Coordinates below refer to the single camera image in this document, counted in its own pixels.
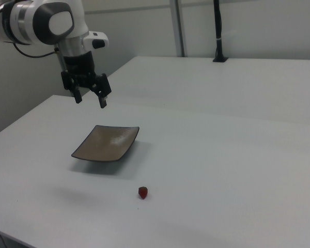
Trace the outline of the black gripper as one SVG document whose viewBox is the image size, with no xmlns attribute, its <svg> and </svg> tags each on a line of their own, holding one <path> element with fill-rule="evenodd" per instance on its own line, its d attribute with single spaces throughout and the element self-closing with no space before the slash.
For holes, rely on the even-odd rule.
<svg viewBox="0 0 310 248">
<path fill-rule="evenodd" d="M 80 87 L 89 88 L 98 97 L 100 107 L 107 106 L 106 99 L 112 92 L 107 75 L 96 75 L 95 63 L 92 52 L 78 56 L 63 56 L 65 68 L 61 72 L 61 78 L 65 90 L 70 91 L 75 102 L 79 104 L 82 96 Z"/>
</svg>

